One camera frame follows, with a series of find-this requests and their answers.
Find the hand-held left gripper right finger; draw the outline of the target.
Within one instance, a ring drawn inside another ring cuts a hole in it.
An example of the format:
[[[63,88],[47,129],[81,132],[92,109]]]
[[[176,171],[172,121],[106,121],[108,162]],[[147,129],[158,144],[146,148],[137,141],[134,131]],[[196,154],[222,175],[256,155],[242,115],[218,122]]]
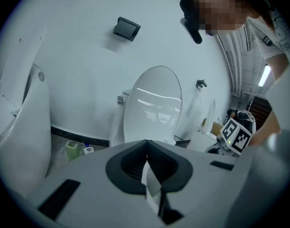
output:
[[[149,225],[224,225],[233,198],[225,190],[236,158],[147,142]]]

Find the person's right forearm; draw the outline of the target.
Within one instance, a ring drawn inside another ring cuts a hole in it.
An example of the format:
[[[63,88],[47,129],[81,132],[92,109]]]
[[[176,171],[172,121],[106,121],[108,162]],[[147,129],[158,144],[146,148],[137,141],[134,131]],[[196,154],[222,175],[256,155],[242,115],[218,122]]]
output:
[[[252,136],[249,146],[256,146],[262,144],[272,134],[279,133],[281,131],[279,122],[274,111],[271,111],[268,118],[262,127]]]

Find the brown cardboard box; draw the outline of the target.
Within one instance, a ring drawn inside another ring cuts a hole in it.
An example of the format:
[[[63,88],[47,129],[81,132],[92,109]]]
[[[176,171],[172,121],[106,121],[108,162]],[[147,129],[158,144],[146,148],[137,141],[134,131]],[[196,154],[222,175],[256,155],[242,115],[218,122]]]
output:
[[[222,124],[219,124],[217,122],[213,122],[211,133],[215,136],[218,136],[221,134],[221,129],[223,128]]]

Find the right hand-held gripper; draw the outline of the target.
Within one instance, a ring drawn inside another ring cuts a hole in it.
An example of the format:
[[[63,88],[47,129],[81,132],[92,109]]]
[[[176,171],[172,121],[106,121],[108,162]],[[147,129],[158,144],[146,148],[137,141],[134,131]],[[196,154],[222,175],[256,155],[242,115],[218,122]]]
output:
[[[217,143],[208,147],[206,152],[226,156],[240,156],[251,138],[252,134],[231,118],[216,137]]]

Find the green plastic container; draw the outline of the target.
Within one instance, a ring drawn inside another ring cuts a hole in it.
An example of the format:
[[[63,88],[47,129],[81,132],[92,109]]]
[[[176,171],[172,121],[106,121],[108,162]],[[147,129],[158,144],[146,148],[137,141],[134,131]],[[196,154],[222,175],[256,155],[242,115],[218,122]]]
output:
[[[77,142],[68,140],[65,144],[68,159],[73,160],[79,156],[79,145]]]

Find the white toilet with round button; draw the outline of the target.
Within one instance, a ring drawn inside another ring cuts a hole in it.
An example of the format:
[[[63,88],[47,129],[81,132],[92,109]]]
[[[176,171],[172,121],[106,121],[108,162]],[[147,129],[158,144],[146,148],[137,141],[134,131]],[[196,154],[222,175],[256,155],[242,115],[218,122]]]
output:
[[[47,78],[34,63],[47,27],[31,27],[10,53],[0,79],[0,178],[26,197],[47,174],[51,159]]]

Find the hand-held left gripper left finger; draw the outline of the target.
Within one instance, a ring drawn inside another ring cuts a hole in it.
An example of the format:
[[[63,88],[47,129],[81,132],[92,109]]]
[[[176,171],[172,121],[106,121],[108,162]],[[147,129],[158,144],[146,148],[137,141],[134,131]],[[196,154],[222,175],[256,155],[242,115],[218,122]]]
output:
[[[132,147],[122,144],[79,157],[50,174],[28,196],[34,207],[66,180],[79,186],[56,218],[67,228],[161,228],[163,221],[148,205],[144,195],[128,194],[114,186],[106,174],[108,160]]]

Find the brown staircase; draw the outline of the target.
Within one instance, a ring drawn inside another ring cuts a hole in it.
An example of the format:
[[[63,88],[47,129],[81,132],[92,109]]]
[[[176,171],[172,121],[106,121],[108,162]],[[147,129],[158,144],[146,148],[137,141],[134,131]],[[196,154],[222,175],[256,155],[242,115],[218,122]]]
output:
[[[248,111],[255,118],[256,130],[259,130],[270,115],[272,107],[266,99],[255,96],[249,104]]]

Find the white dotted shirt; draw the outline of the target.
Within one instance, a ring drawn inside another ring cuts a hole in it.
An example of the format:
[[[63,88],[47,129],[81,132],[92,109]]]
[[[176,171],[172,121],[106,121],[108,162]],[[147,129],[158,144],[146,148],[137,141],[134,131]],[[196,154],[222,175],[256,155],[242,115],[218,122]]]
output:
[[[259,18],[248,18],[247,22],[266,63],[272,57],[285,55],[290,65],[290,28],[281,13],[276,8],[268,8]],[[262,41],[264,36],[269,37],[272,46]]]

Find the white toilet with chrome lever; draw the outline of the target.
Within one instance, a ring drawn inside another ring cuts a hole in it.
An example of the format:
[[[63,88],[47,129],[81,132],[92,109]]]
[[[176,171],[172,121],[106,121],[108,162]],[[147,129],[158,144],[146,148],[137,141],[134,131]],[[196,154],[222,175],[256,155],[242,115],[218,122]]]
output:
[[[147,69],[132,88],[117,97],[109,146],[139,140],[175,145],[182,108],[182,89],[176,74],[166,66]]]

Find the black wall paper holder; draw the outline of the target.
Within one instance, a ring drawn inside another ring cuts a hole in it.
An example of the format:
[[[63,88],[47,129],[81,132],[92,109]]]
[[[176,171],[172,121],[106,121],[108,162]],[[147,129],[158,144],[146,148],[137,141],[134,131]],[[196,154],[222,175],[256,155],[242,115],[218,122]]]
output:
[[[118,17],[117,24],[114,27],[113,34],[133,41],[137,36],[141,25],[138,25],[123,17]]]

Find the long ceiling lamp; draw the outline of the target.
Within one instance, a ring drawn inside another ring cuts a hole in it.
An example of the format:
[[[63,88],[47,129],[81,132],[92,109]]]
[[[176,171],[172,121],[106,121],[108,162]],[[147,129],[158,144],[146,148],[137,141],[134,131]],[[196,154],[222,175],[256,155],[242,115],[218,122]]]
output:
[[[270,66],[269,65],[265,65],[263,74],[262,74],[261,79],[260,79],[260,81],[258,83],[259,87],[263,87],[265,85],[265,82],[268,79],[270,72],[271,72]]]

